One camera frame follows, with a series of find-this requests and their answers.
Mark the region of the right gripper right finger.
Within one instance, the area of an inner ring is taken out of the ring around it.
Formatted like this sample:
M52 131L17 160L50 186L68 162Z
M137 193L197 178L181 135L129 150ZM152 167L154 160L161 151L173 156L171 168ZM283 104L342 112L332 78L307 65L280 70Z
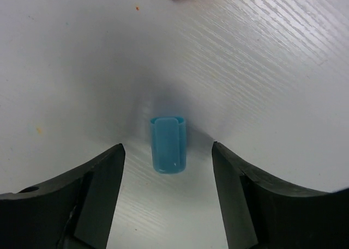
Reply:
M212 160L229 248L348 248L348 189L289 183L219 142Z

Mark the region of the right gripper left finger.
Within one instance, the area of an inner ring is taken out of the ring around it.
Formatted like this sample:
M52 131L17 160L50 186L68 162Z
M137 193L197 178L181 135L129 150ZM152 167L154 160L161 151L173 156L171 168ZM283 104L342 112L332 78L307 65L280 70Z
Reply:
M124 162L116 144L52 179L1 194L1 248L106 248Z

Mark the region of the blue highlighter cap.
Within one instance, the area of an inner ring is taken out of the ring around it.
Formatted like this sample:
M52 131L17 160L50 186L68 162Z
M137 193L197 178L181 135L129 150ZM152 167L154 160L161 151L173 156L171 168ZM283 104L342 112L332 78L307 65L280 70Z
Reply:
M160 174L176 174L186 168L186 121L183 117L150 120L153 168Z

